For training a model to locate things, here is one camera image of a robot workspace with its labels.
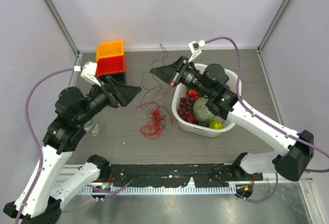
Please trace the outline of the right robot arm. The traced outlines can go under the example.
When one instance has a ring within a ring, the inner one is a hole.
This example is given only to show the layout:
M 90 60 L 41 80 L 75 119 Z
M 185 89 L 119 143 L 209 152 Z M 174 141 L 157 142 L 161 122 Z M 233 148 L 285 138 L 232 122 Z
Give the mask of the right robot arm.
M 198 70 L 186 57 L 155 67 L 151 74 L 175 87 L 184 85 L 207 99 L 209 111 L 223 120 L 235 123 L 273 148 L 272 153 L 242 153 L 234 161 L 232 174 L 244 180 L 254 173 L 278 173 L 287 180 L 300 180 L 313 157 L 314 136 L 304 130 L 297 132 L 253 109 L 246 101 L 226 87 L 229 76 L 220 64 L 209 64 Z

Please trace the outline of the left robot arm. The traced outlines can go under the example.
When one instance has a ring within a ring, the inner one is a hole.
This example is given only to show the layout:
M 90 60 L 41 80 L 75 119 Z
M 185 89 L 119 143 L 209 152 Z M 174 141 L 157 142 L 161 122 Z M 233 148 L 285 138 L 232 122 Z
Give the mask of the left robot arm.
M 77 87 L 61 91 L 55 103 L 57 117 L 49 125 L 42 155 L 16 201 L 4 206 L 4 213 L 22 223 L 56 223 L 66 205 L 89 183 L 105 182 L 111 171 L 103 157 L 92 155 L 81 170 L 63 184 L 54 184 L 62 167 L 85 135 L 84 125 L 107 106 L 127 106 L 141 92 L 141 87 L 124 85 L 108 76 L 94 84 L 84 95 Z

